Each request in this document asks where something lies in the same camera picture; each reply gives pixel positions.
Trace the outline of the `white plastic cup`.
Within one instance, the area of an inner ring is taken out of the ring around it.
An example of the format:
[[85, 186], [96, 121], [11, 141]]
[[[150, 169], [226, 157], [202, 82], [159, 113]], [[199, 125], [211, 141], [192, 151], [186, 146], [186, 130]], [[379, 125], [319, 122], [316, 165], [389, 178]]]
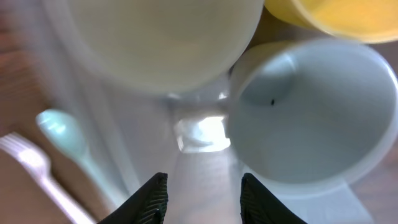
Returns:
[[50, 0], [68, 53], [92, 74], [153, 95], [194, 90], [250, 43], [261, 0]]

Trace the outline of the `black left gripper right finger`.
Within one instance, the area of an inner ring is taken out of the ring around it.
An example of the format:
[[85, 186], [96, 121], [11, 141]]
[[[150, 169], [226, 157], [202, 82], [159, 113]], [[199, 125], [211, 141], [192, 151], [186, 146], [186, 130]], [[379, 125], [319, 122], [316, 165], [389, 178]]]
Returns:
[[306, 224], [251, 173], [241, 179], [240, 206], [243, 224]]

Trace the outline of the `clear plastic container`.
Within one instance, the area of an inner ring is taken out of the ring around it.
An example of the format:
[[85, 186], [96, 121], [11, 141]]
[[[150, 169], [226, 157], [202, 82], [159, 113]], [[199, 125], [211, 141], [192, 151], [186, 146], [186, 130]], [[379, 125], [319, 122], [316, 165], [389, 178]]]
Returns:
[[[212, 81], [191, 91], [153, 95], [92, 74], [68, 53], [50, 18], [49, 22], [68, 59], [67, 71], [59, 71], [55, 79], [65, 86], [61, 100], [77, 120], [95, 161], [127, 198], [154, 174], [168, 174], [166, 223], [242, 222], [241, 179], [251, 172], [244, 170], [226, 132], [231, 74], [240, 57], [257, 45], [272, 42], [346, 40], [316, 37], [252, 44], [253, 35], [233, 66]], [[269, 25], [261, 24], [261, 18], [257, 30], [273, 32]], [[306, 223], [372, 223], [350, 183], [296, 196], [279, 195], [264, 186]]]

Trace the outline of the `white plastic fork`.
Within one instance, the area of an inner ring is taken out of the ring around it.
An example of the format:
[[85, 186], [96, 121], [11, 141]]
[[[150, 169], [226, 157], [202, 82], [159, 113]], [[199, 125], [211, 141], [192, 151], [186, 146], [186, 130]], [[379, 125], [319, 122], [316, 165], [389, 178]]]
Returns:
[[17, 133], [1, 137], [1, 149], [29, 173], [72, 223], [95, 224], [95, 219], [52, 177], [51, 161], [39, 146]]

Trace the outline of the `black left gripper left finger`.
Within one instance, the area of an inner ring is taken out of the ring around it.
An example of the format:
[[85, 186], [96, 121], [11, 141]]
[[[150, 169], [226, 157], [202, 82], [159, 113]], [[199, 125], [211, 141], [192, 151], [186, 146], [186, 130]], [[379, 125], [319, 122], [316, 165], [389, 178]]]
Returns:
[[158, 172], [98, 224], [163, 224], [169, 196], [168, 174]]

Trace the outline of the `mint green plastic spoon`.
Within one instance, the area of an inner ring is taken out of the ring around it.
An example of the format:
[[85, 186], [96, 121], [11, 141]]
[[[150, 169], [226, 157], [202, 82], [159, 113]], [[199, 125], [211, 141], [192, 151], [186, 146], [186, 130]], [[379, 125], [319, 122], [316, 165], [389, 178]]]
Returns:
[[72, 115], [61, 110], [47, 109], [39, 113], [35, 120], [45, 137], [83, 170], [113, 209], [127, 200], [127, 193], [108, 178], [95, 161], [90, 145]]

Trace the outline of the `yellow plastic cup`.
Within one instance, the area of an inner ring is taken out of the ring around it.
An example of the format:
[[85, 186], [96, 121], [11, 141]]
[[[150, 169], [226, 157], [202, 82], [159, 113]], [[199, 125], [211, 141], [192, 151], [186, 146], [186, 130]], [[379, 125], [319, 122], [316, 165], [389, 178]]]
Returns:
[[397, 0], [265, 0], [276, 18], [367, 44], [397, 40]]

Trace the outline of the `grey plastic cup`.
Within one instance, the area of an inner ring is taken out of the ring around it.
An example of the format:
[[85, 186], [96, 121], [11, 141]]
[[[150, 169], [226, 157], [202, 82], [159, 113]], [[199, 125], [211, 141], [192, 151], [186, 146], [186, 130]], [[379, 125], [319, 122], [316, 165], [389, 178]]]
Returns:
[[397, 138], [397, 78], [367, 45], [272, 42], [233, 67], [227, 135], [279, 195], [326, 192], [375, 168]]

